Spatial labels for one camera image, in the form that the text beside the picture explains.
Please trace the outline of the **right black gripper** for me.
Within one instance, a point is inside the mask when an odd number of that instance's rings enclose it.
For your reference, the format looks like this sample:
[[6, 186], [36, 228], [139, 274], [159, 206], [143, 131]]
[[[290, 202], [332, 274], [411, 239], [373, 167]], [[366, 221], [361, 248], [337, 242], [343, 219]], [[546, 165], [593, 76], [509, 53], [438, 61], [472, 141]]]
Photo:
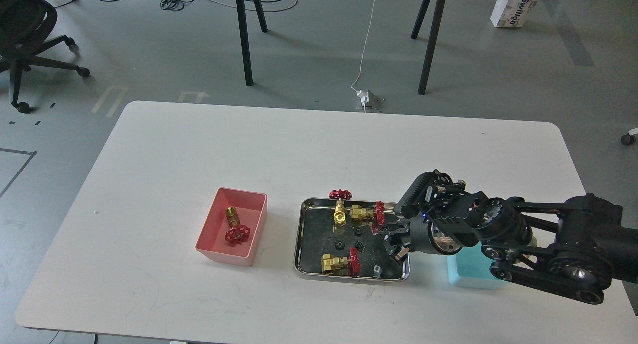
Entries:
[[403, 263], [409, 252], [433, 255], [455, 255], [463, 247], [477, 245], [478, 227], [483, 223], [489, 199], [481, 191], [465, 191], [463, 181], [451, 185], [429, 185], [423, 209], [412, 218], [399, 218], [399, 223], [386, 223], [378, 235], [399, 236], [399, 244], [388, 244], [388, 255]]

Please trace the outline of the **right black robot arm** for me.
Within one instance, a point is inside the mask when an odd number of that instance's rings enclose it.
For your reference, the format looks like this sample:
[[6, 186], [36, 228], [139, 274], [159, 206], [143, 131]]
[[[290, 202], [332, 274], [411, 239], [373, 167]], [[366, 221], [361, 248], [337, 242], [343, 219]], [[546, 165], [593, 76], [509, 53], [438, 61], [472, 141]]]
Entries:
[[417, 176], [377, 233], [397, 262], [481, 244], [499, 280], [598, 305], [613, 280], [637, 282], [637, 231], [622, 207], [588, 193], [565, 203], [489, 198], [446, 173]]

